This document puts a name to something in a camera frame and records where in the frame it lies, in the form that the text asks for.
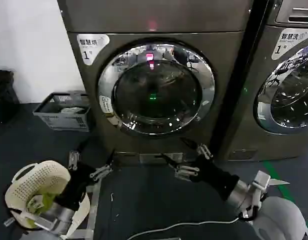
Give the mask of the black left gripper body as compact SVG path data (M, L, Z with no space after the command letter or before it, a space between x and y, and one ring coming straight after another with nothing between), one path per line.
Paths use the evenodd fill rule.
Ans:
M64 208L77 211L80 202L84 199L87 186L94 182L90 177L94 172L95 169L92 166L78 162L76 170L69 170L70 180L62 193L55 197L55 202Z

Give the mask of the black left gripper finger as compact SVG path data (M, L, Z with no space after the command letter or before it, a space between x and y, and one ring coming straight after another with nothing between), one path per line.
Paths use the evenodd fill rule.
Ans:
M103 179L106 177L108 174L110 174L113 171L112 164L114 160L114 154L115 150L113 149L110 156L106 160L106 163L104 166L97 168L95 172L92 172L89 177L91 179Z
M81 154L86 148L89 139L85 139L78 144L74 150L68 152L68 170L76 171L78 169L78 162L81 160Z

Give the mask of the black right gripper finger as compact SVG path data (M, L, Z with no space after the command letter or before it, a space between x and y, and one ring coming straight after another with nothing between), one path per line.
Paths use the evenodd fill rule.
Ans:
M191 139L182 137L181 141L188 146L190 149L195 150L198 155L204 155L204 157L208 160L213 158L212 153L208 149L208 147L203 143L197 143Z
M191 181L191 177L197 177L199 175L200 169L198 167L178 163L165 154L155 156L155 158L164 159L174 169L174 177L180 180Z

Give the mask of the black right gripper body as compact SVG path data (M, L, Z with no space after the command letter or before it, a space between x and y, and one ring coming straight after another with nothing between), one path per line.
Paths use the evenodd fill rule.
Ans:
M199 169L197 175L190 177L190 181L209 184L217 191L223 201L229 198L240 179L239 176L217 167L211 160L206 159L204 155L199 155L190 166Z

